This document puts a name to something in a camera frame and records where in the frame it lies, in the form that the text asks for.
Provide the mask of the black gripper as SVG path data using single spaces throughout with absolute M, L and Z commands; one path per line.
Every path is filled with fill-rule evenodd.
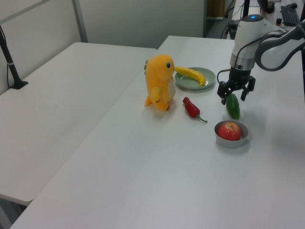
M 249 92 L 254 90 L 256 79 L 250 76 L 251 70 L 240 70 L 231 67 L 228 82 L 220 81 L 217 94 L 221 98 L 221 103 L 226 104 L 227 97 L 234 89 L 242 89 L 241 100 L 245 101 Z

